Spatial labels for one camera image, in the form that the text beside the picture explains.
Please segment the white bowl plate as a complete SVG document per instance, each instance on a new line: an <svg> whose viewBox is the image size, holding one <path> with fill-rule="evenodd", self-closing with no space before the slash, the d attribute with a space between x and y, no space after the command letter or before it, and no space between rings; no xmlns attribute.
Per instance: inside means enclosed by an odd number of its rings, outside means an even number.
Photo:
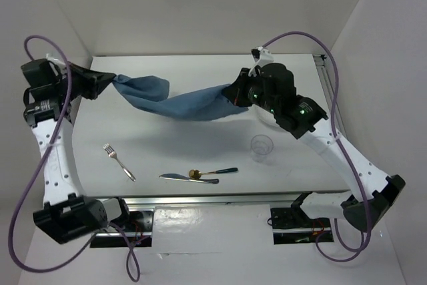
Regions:
<svg viewBox="0 0 427 285"><path fill-rule="evenodd" d="M258 107L258 106L253 106L252 107L254 114L256 116L256 118L266 127L274 130L274 131L285 131L283 128L281 128L277 123L276 120L274 118L274 115L271 114L270 112Z"/></svg>

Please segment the blue cloth napkin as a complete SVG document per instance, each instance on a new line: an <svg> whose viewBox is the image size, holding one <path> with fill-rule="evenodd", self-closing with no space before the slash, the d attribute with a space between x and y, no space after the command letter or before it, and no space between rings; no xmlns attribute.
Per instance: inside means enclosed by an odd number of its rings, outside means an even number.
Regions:
<svg viewBox="0 0 427 285"><path fill-rule="evenodd" d="M113 86L134 108L183 121L213 121L230 115L225 85L169 96L169 81L153 75L131 78L117 75Z"/></svg>

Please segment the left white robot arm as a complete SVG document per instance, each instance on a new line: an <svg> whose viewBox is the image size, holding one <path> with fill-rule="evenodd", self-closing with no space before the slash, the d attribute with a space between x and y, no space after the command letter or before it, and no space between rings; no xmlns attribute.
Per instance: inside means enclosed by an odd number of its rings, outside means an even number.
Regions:
<svg viewBox="0 0 427 285"><path fill-rule="evenodd" d="M92 71L52 59L36 59L22 65L29 87L25 90L23 117L35 136L43 164L43 207L33 213L35 225L59 244L112 226L117 231L131 225L131 213L120 197L104 201L89 197L83 190L75 165L70 117L70 99L96 99L115 74Z"/></svg>

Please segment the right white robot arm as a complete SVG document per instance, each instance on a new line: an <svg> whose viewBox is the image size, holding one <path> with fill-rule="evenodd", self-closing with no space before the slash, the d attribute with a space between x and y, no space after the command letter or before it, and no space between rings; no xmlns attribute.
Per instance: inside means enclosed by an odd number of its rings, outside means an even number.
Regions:
<svg viewBox="0 0 427 285"><path fill-rule="evenodd" d="M256 105L271 113L280 128L312 148L345 181L341 193L308 192L292 204L291 218L307 226L317 218L342 219L361 232L371 230L406 185L368 161L338 130L311 98L297 94L294 75L281 63L247 68L222 95L238 107Z"/></svg>

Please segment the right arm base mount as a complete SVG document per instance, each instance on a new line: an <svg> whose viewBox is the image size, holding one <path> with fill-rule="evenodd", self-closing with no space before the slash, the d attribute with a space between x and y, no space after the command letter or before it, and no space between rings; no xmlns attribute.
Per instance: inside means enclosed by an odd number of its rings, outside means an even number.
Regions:
<svg viewBox="0 0 427 285"><path fill-rule="evenodd" d="M302 211L302 202L310 194L302 193L288 207L270 209L267 224L273 230L275 245L315 243L318 236L320 242L334 241L329 219L311 219Z"/></svg>

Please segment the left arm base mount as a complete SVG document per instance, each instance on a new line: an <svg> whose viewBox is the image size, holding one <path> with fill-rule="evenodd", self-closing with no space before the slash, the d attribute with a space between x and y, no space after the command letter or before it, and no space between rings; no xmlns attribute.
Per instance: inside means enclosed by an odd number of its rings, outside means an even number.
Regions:
<svg viewBox="0 0 427 285"><path fill-rule="evenodd" d="M137 248L150 248L152 245L154 210L130 211L130 221L121 229L124 231L130 244ZM99 233L90 243L90 248L126 248L127 244L122 235L114 228L108 228L106 232Z"/></svg>

